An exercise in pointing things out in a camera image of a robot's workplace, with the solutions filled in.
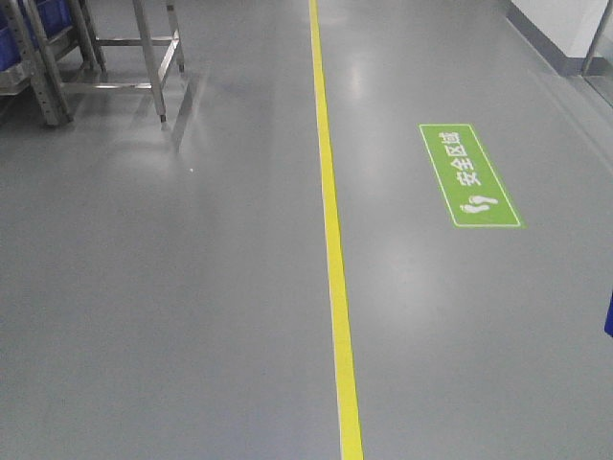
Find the glass door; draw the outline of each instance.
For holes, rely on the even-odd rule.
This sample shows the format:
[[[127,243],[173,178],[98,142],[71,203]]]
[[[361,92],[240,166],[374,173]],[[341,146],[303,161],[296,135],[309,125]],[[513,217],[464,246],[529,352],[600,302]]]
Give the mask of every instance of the glass door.
[[[613,106],[613,0],[609,0],[594,38],[583,77]]]

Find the wall baseboard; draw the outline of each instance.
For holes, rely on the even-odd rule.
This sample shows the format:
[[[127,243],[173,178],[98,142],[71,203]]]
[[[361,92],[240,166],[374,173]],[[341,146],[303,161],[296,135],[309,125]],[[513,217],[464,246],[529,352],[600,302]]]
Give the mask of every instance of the wall baseboard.
[[[513,3],[511,3],[509,7],[507,19],[526,37],[538,53],[540,53],[561,76],[570,77],[581,73],[584,59],[582,57],[567,57],[562,50],[560,50],[548,36],[542,33]]]

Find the metal leg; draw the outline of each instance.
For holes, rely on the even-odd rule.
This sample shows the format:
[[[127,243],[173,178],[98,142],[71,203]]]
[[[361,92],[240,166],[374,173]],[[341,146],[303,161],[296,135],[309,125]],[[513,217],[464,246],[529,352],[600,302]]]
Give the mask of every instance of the metal leg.
[[[79,0],[67,0],[67,3],[73,18],[74,27],[77,30],[79,48],[83,60],[87,62],[90,70],[94,70],[96,55],[94,53],[94,47],[92,46],[91,37],[87,32],[87,24],[83,17],[83,11],[80,8]]]
[[[170,35],[179,36],[179,43],[176,47],[176,62],[179,64],[179,72],[185,72],[185,57],[183,56],[183,45],[181,44],[181,32],[179,31],[179,20],[176,17],[176,9],[174,7],[174,0],[166,0],[166,11],[169,16]]]
[[[151,83],[151,93],[153,95],[153,101],[155,102],[155,109],[160,116],[160,120],[164,123],[166,121],[166,105],[164,104],[162,82],[160,82],[160,77],[158,75],[158,67],[155,64],[155,54],[153,51],[149,24],[145,15],[145,10],[143,9],[142,0],[132,0],[132,4],[134,5],[136,23],[142,40],[143,55],[145,56],[145,65],[147,66],[147,74]]]
[[[59,69],[57,68],[56,56],[54,52],[49,47],[49,40],[47,38],[47,33],[45,32],[45,28],[42,25],[42,20],[40,19],[40,14],[38,14],[38,8],[36,7],[36,3],[34,0],[24,0],[24,6],[26,8],[26,12],[30,17],[30,22],[32,23],[32,27],[34,29],[34,34],[36,35],[36,39],[38,40],[38,47],[40,49],[40,55],[42,56],[42,60],[45,63],[45,67],[47,68],[47,75],[49,76],[49,80],[51,85],[53,86],[57,100],[61,109],[66,114],[66,117],[69,121],[72,121],[72,117],[70,116],[70,108],[68,107],[68,102],[64,97],[61,85],[61,75],[59,74]]]
[[[102,51],[102,46],[100,46],[98,34],[96,32],[96,26],[94,25],[94,20],[92,19],[92,13],[89,8],[89,2],[87,0],[76,0],[80,4],[80,10],[83,15],[83,20],[85,21],[85,26],[87,33],[89,34],[90,42],[92,47],[94,48],[94,54],[96,55],[96,60],[98,61],[98,65],[103,72],[106,73],[106,59],[104,58],[104,52]]]
[[[47,125],[56,127],[70,121],[70,116],[60,102],[59,96],[47,79],[43,63],[38,59],[30,32],[21,13],[17,0],[0,0],[0,7],[9,22],[9,26],[19,48],[22,63],[30,72],[30,84],[33,87],[36,100],[40,105]]]

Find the white wall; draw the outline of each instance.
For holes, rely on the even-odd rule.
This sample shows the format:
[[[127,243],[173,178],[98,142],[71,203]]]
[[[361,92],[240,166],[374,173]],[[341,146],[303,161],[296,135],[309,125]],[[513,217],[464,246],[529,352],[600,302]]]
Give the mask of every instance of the white wall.
[[[513,0],[568,58],[585,58],[607,0]]]

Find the safety zone sign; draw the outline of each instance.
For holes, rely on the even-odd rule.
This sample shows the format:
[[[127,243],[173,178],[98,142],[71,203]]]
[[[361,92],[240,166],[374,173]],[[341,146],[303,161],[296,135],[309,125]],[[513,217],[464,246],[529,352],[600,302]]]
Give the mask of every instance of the safety zone sign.
[[[524,227],[471,125],[420,125],[420,130],[457,227]]]

